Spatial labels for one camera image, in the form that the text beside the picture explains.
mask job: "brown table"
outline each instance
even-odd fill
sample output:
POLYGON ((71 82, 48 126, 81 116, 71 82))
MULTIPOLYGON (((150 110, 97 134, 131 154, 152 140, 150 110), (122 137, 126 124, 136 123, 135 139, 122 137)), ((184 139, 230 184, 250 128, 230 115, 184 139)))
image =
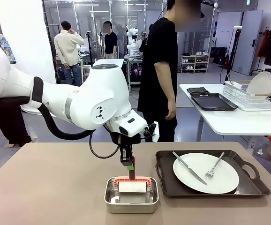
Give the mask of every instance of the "brown table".
MULTIPOLYGON (((94 143, 99 154, 112 143, 94 143)), ((159 180, 158 150, 233 150, 256 166, 271 190, 271 175, 238 143, 190 142, 134 145, 136 174, 159 180)), ((0 225, 268 225, 271 195, 255 199, 179 199, 163 196, 154 214, 110 214, 104 191, 110 177, 127 175, 119 154, 95 158, 87 143, 30 143, 0 169, 0 225)))

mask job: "blue jeans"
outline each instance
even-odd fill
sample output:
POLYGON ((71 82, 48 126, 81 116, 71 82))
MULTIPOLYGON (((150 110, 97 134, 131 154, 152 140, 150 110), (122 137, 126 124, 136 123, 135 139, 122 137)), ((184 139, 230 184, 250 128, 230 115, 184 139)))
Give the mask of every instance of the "blue jeans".
POLYGON ((78 86, 78 87, 81 86, 81 69, 79 67, 79 64, 70 66, 70 69, 66 69, 65 66, 62 65, 62 70, 64 71, 67 84, 72 85, 72 76, 71 76, 71 70, 72 70, 73 77, 75 80, 75 86, 78 86))

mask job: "floral shirt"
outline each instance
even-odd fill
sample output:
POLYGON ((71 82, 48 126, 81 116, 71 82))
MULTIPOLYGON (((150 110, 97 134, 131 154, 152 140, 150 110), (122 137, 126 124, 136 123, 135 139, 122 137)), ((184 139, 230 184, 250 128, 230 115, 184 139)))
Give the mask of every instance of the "floral shirt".
POLYGON ((8 56, 8 60, 10 64, 15 64, 16 61, 15 61, 14 54, 8 44, 8 41, 5 39, 5 37, 2 34, 0 34, 0 48, 8 56))

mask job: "white plate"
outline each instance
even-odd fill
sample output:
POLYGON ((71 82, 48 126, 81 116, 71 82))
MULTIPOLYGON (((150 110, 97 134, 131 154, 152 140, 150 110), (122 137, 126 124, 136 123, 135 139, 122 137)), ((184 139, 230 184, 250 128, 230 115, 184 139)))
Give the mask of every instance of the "white plate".
MULTIPOLYGON (((249 94, 271 94, 271 73, 261 72, 256 75, 249 83, 247 88, 249 94)), ((265 99, 266 96, 259 96, 256 98, 265 99)))
POLYGON ((203 153, 189 153, 181 156, 181 159, 207 183, 204 185, 197 180, 185 165, 176 159, 173 164, 176 177, 194 190, 208 194, 225 194, 235 190, 239 185, 238 173, 224 160, 220 160, 216 166, 213 178, 208 179, 205 174, 215 165, 217 157, 203 153))

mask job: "dish rack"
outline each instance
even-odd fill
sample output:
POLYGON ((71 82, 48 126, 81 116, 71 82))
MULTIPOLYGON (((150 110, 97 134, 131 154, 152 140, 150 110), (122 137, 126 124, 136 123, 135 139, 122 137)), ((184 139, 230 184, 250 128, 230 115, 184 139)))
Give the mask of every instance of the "dish rack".
POLYGON ((244 111, 271 111, 270 94, 247 93, 250 81, 225 82, 223 96, 244 111))

